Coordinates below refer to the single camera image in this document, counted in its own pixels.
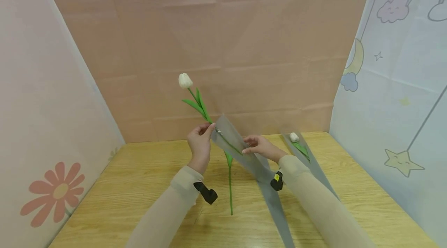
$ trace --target pink flower decal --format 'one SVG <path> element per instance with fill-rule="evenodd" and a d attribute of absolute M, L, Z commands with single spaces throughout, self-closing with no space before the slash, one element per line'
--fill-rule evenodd
<path fill-rule="evenodd" d="M 377 11 L 377 17 L 380 18 L 382 23 L 393 23 L 397 20 L 403 20 L 408 15 L 409 9 L 407 6 L 408 0 L 392 0 L 386 2 L 379 11 Z"/>
<path fill-rule="evenodd" d="M 31 221 L 32 227 L 40 227 L 47 219 L 48 215 L 50 215 L 51 209 L 56 204 L 53 221 L 56 223 L 62 221 L 67 212 L 65 202 L 71 207 L 76 207 L 79 203 L 79 199 L 76 195 L 81 195 L 83 193 L 83 187 L 76 186 L 82 183 L 85 176 L 81 174 L 75 179 L 80 168 L 80 163 L 74 163 L 65 177 L 65 164 L 59 162 L 55 166 L 55 172 L 52 170 L 45 172 L 44 177 L 49 183 L 38 180 L 31 183 L 29 186 L 30 192 L 42 194 L 43 196 L 33 199 L 25 204 L 20 210 L 20 215 L 28 215 L 43 206 Z"/>

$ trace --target blue cloud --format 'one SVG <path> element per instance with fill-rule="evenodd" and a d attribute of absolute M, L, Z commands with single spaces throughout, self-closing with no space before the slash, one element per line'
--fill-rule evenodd
<path fill-rule="evenodd" d="M 345 87 L 345 90 L 350 90 L 351 92 L 355 92 L 359 87 L 359 83 L 355 80 L 356 75 L 354 72 L 348 72 L 347 74 L 341 77 L 340 84 Z"/>

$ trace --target hand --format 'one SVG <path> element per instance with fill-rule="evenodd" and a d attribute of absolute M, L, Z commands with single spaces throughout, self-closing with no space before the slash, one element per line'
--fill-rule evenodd
<path fill-rule="evenodd" d="M 249 135 L 244 138 L 244 142 L 246 142 L 250 147 L 242 150 L 243 154 L 258 153 L 275 163 L 278 163 L 280 158 L 287 155 L 285 151 L 274 146 L 265 137 L 260 135 Z"/>
<path fill-rule="evenodd" d="M 200 174 L 204 174 L 208 163 L 210 162 L 210 150 L 211 150 L 211 133 L 216 127 L 216 124 L 204 123 L 200 124 L 188 134 L 186 139 L 188 140 L 189 148 L 193 155 L 188 166 Z"/>

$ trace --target fabric backdrop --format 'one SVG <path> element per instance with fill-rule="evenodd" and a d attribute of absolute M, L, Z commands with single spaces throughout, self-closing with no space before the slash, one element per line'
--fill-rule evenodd
<path fill-rule="evenodd" d="M 441 247 L 447 247 L 446 34 L 445 0 L 368 0 L 330 128 Z"/>

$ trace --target crescent moon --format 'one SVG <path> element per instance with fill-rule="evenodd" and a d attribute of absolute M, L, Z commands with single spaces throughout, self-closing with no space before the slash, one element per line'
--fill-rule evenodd
<path fill-rule="evenodd" d="M 350 72 L 353 72 L 355 75 L 357 75 L 360 69 L 362 68 L 363 59 L 364 59 L 364 50 L 362 42 L 358 39 L 355 39 L 354 58 L 352 59 L 351 64 L 347 68 L 345 68 L 343 75 Z"/>

